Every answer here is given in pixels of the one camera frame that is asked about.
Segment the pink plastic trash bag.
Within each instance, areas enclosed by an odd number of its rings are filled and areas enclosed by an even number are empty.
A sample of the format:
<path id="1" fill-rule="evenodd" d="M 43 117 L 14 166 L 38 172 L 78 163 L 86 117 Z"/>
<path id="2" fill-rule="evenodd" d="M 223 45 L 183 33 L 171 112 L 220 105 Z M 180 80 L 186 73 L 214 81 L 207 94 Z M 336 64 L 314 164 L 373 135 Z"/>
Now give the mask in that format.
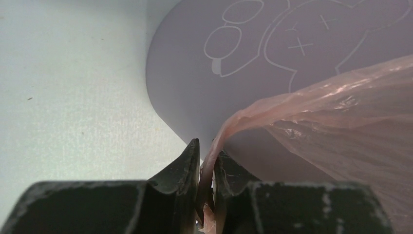
<path id="1" fill-rule="evenodd" d="M 201 166 L 196 213 L 203 222 L 213 166 L 234 134 L 265 128 L 290 152 L 334 179 L 367 183 L 397 233 L 413 231 L 413 58 L 342 73 L 260 99 L 228 118 Z"/>

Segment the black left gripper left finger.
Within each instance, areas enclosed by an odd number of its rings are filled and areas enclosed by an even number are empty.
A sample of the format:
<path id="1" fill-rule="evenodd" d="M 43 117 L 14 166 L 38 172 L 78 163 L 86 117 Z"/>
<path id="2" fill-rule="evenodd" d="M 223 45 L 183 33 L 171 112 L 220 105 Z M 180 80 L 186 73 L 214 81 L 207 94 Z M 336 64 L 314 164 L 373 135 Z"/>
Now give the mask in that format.
<path id="1" fill-rule="evenodd" d="M 41 181 L 19 198 L 3 234 L 193 234 L 200 144 L 148 180 Z"/>

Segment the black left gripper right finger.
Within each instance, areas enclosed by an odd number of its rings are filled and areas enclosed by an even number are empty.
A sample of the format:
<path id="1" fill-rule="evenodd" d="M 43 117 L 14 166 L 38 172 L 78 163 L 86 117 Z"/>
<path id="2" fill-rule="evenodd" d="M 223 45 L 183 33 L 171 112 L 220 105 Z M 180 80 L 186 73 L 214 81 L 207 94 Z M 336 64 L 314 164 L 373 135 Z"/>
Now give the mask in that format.
<path id="1" fill-rule="evenodd" d="M 215 164 L 219 234 L 391 234 L 371 189 L 354 182 L 259 181 L 225 152 Z"/>

